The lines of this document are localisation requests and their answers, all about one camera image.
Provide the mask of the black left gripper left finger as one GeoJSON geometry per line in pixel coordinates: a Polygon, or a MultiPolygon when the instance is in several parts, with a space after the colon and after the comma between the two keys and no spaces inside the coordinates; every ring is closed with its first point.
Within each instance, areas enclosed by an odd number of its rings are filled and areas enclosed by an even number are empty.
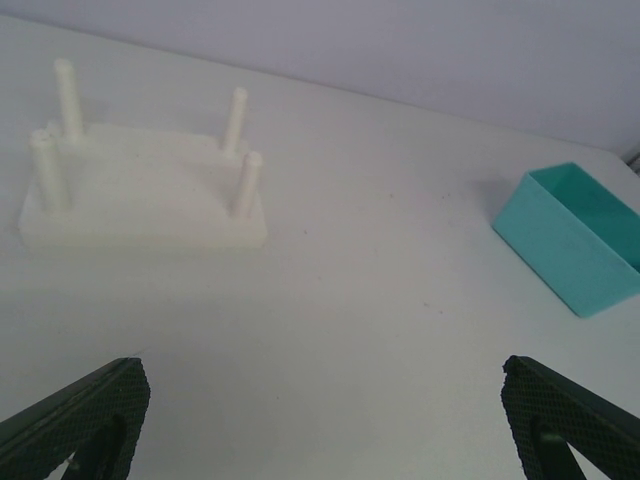
{"type": "Polygon", "coordinates": [[[142,361],[115,359],[1,422],[1,477],[126,479],[148,406],[142,361]]]}

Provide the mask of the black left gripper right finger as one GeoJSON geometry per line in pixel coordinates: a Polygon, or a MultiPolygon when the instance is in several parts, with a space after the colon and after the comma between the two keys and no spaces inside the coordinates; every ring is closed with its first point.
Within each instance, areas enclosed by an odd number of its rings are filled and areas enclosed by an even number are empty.
{"type": "Polygon", "coordinates": [[[583,479],[577,450],[609,479],[639,477],[639,419],[526,356],[513,355],[501,401],[528,479],[583,479]]]}

